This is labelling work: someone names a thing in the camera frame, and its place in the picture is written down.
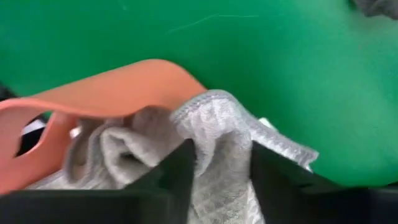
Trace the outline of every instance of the microfiber cloth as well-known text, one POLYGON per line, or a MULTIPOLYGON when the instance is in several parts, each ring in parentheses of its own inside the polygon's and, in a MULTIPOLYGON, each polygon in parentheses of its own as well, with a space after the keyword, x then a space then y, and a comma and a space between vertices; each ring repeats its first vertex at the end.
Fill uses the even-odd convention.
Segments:
POLYGON ((259 224, 264 218, 249 179, 252 141, 308 170, 318 156, 263 125, 222 90, 196 96, 171 114, 148 107, 124 125, 92 123, 82 122, 64 168, 28 189, 120 189, 191 138, 197 164, 188 223, 259 224), (74 171, 79 164, 81 173, 74 171))
POLYGON ((398 0, 354 0, 365 16, 385 15, 398 19, 398 0))

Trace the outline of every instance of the green backdrop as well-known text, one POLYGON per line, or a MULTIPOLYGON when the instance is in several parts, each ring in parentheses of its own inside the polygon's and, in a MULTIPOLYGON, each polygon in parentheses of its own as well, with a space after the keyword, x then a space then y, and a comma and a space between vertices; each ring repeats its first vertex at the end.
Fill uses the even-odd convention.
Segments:
POLYGON ((398 180, 398 23, 348 0, 0 1, 0 81, 20 95, 147 58, 230 91, 325 177, 398 180))

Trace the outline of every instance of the orange plastic piece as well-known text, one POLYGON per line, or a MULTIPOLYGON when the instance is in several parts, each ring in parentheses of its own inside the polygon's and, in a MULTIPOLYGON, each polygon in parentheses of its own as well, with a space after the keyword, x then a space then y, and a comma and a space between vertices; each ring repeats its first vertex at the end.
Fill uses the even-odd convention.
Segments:
POLYGON ((23 189, 59 170, 78 118, 125 117, 149 106, 174 110, 205 91, 190 74, 165 60, 145 60, 60 86, 0 102, 0 194, 23 189), (14 158, 23 127, 54 111, 29 152, 14 158))

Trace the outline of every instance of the gray cloth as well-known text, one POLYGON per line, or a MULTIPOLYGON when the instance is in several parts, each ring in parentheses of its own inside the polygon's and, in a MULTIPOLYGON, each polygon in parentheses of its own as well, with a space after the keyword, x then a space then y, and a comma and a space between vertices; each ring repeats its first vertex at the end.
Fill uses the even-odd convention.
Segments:
POLYGON ((221 90, 194 97, 170 116, 144 108, 125 126, 108 123, 92 131, 87 123, 71 145, 65 168, 29 189, 120 189, 155 167, 183 139, 192 138, 197 166, 188 223, 258 224, 264 219, 249 180, 251 141, 306 169, 318 155, 260 123, 221 90), (72 168, 77 164, 84 165, 80 175, 72 168))
POLYGON ((354 0, 365 16, 385 15, 398 19, 398 0, 354 0))

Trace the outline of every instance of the green surface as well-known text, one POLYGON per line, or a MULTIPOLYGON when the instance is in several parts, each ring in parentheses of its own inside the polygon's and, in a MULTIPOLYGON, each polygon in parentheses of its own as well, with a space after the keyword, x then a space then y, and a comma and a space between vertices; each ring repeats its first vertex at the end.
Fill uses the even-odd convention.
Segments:
POLYGON ((146 58, 230 91, 325 177, 398 180, 398 23, 348 0, 0 2, 0 80, 21 95, 146 58))

